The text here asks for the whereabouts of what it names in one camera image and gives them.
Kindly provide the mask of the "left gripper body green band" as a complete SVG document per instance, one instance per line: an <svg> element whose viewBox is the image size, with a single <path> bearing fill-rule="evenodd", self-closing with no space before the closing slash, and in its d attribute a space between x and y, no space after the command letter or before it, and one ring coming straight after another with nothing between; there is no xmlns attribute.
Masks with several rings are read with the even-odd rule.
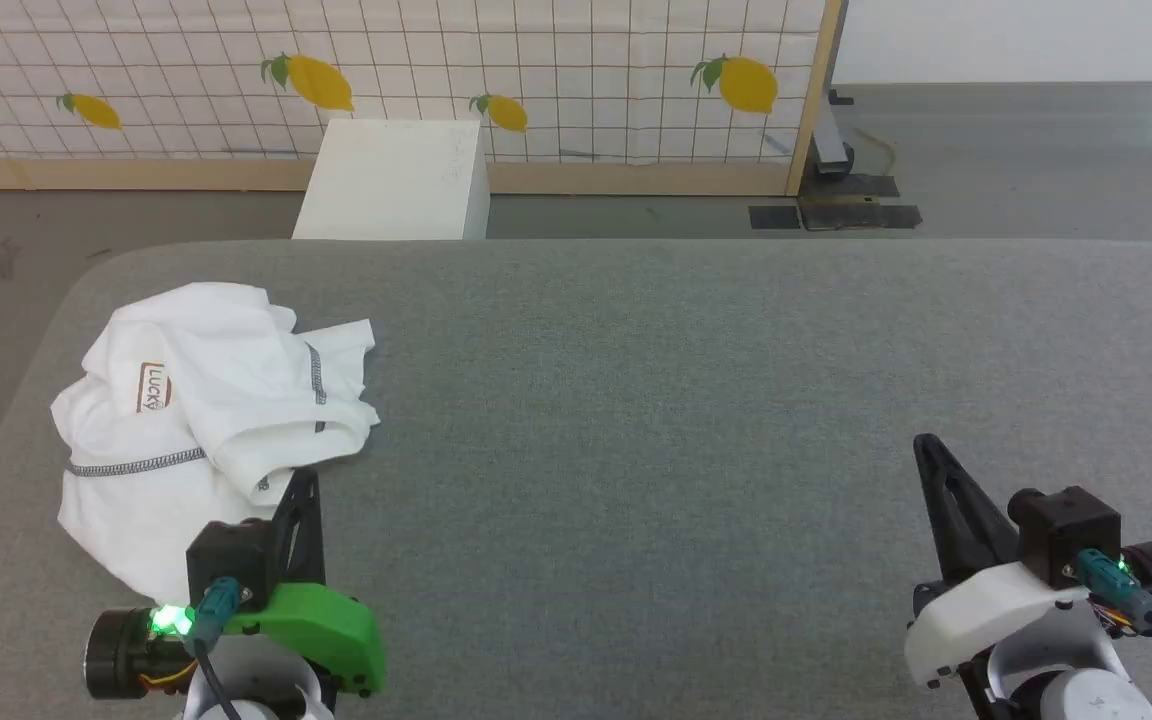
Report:
<svg viewBox="0 0 1152 720"><path fill-rule="evenodd" d="M280 584L259 602L214 582L196 606L106 611L84 651L94 700L334 702L380 692L385 674L372 612L316 583Z"/></svg>

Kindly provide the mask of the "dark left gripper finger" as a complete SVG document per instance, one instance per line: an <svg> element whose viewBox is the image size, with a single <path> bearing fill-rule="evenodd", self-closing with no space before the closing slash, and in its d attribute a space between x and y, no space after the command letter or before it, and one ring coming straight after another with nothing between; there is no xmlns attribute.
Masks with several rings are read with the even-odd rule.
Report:
<svg viewBox="0 0 1152 720"><path fill-rule="evenodd" d="M320 484L312 468L291 473L271 520L275 529L273 585L300 582L323 584L323 515Z"/></svg>

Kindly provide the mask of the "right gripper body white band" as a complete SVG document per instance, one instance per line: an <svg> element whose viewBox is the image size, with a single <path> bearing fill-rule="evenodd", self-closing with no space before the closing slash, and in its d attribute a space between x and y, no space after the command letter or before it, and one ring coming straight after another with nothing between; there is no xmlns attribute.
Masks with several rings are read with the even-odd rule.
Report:
<svg viewBox="0 0 1152 720"><path fill-rule="evenodd" d="M1152 637L1152 541L1117 556L1084 550L1053 588L1021 562L954 588L918 588L905 634L915 683L970 694L1134 694L1119 637Z"/></svg>

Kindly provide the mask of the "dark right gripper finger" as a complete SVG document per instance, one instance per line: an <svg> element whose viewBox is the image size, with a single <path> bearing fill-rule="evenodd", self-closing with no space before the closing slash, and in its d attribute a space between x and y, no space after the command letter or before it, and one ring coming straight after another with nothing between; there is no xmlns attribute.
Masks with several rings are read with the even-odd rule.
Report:
<svg viewBox="0 0 1152 720"><path fill-rule="evenodd" d="M1018 529L940 437L916 435L914 456L945 585L1018 560Z"/></svg>

